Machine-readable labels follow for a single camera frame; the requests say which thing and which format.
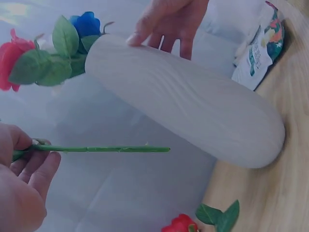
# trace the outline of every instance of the red artificial rose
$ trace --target red artificial rose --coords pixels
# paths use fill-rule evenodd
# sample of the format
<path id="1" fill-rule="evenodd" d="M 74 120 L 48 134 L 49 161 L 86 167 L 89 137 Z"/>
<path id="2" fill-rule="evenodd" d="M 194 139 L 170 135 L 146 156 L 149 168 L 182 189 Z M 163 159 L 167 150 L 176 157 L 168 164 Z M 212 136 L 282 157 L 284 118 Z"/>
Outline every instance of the red artificial rose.
<path id="1" fill-rule="evenodd" d="M 16 61 L 25 52 L 35 49 L 34 42 L 27 41 L 16 36 L 15 30 L 11 30 L 11 42 L 4 43 L 0 47 L 0 89 L 17 92 L 20 85 L 9 82 L 9 77 Z"/>
<path id="2" fill-rule="evenodd" d="M 162 228 L 161 232 L 188 232 L 190 225 L 194 225 L 197 231 L 197 224 L 188 215 L 179 214 L 169 226 Z"/>

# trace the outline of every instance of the green flower stem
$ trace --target green flower stem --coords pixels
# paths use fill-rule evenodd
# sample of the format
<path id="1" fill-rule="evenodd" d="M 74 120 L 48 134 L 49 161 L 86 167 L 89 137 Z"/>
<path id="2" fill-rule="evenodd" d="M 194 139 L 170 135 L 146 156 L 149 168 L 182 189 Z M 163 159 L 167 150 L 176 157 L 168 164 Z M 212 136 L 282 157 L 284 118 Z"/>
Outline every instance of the green flower stem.
<path id="1" fill-rule="evenodd" d="M 108 146 L 108 147 L 63 147 L 53 145 L 32 145 L 29 149 L 13 152 L 13 162 L 20 159 L 24 154 L 32 150 L 39 151 L 60 151 L 60 152 L 143 152 L 143 153 L 162 153 L 169 152 L 169 147 L 154 146 Z"/>

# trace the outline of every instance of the wooden table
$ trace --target wooden table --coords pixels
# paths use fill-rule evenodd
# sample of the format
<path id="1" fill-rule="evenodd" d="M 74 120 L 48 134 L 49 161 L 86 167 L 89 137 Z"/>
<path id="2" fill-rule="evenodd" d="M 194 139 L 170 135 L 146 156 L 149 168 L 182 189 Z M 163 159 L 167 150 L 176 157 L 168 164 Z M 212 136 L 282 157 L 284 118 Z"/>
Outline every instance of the wooden table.
<path id="1" fill-rule="evenodd" d="M 218 162 L 203 203 L 225 210 L 239 199 L 234 232 L 309 232 L 309 0 L 271 2 L 287 18 L 285 49 L 256 92 L 283 117 L 283 151 L 260 170 Z"/>

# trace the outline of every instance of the white vase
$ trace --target white vase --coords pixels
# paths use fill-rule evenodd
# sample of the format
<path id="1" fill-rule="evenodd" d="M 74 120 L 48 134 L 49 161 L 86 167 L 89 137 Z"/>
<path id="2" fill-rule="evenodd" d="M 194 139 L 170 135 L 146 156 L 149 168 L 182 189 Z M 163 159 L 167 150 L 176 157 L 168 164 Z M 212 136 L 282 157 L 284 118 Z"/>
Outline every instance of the white vase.
<path id="1" fill-rule="evenodd" d="M 129 47 L 122 38 L 104 35 L 91 47 L 85 70 L 219 160 L 260 168 L 282 148 L 284 125 L 268 102 L 188 60 L 150 47 Z"/>

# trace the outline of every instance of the leaf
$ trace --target leaf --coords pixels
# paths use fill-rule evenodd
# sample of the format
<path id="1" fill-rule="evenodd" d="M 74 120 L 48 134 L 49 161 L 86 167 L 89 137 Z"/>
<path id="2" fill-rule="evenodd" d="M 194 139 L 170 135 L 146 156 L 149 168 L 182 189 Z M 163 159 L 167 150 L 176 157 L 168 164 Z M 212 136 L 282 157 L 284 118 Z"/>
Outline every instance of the leaf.
<path id="1" fill-rule="evenodd" d="M 39 39 L 41 39 L 43 36 L 44 36 L 44 33 L 42 33 L 42 34 L 36 36 L 36 37 L 34 38 L 34 40 L 39 40 Z"/>
<path id="2" fill-rule="evenodd" d="M 236 200 L 219 218 L 216 223 L 217 232 L 230 232 L 239 216 L 239 201 Z"/>
<path id="3" fill-rule="evenodd" d="M 219 216 L 222 214 L 223 212 L 221 210 L 205 204 L 200 204 L 195 212 L 197 219 L 207 225 L 215 225 Z"/>
<path id="4" fill-rule="evenodd" d="M 39 50 L 40 49 L 40 46 L 38 44 L 38 41 L 37 40 L 34 40 L 34 45 L 35 45 L 35 49 Z"/>
<path id="5" fill-rule="evenodd" d="M 189 227 L 188 227 L 188 231 L 189 231 L 189 232 L 197 232 L 197 231 L 196 231 L 196 229 L 195 229 L 194 224 L 189 225 Z"/>
<path id="6" fill-rule="evenodd" d="M 72 73 L 69 60 L 57 59 L 53 61 L 51 70 L 36 82 L 39 86 L 57 86 L 69 79 Z"/>
<path id="7" fill-rule="evenodd" d="M 82 38 L 82 43 L 87 52 L 89 52 L 91 46 L 99 38 L 98 35 L 89 35 Z"/>
<path id="8" fill-rule="evenodd" d="M 105 34 L 106 34 L 106 32 L 105 32 L 106 27 L 109 26 L 109 25 L 111 25 L 111 24 L 113 24 L 113 23 L 114 23 L 114 22 L 108 22 L 108 23 L 106 23 L 106 24 L 104 25 L 104 27 L 103 27 L 103 32 L 102 32 L 101 35 L 105 35 Z"/>
<path id="9" fill-rule="evenodd" d="M 86 57 L 87 56 L 83 54 L 77 54 L 72 57 L 72 60 L 71 60 L 72 73 L 71 73 L 70 78 L 73 78 L 75 76 L 79 76 L 85 73 Z"/>
<path id="10" fill-rule="evenodd" d="M 75 27 L 61 16 L 53 31 L 53 44 L 57 52 L 65 57 L 75 55 L 79 46 L 79 37 Z"/>
<path id="11" fill-rule="evenodd" d="M 88 53 L 88 52 L 86 51 L 86 49 L 84 48 L 84 45 L 83 45 L 83 43 L 82 43 L 81 40 L 79 40 L 79 45 L 78 45 L 78 50 L 77 50 L 77 52 L 80 53 L 80 54 L 83 54 L 83 55 L 85 55 L 85 54 Z"/>
<path id="12" fill-rule="evenodd" d="M 17 85 L 31 85 L 52 68 L 51 55 L 43 50 L 29 50 L 15 63 L 9 81 Z"/>

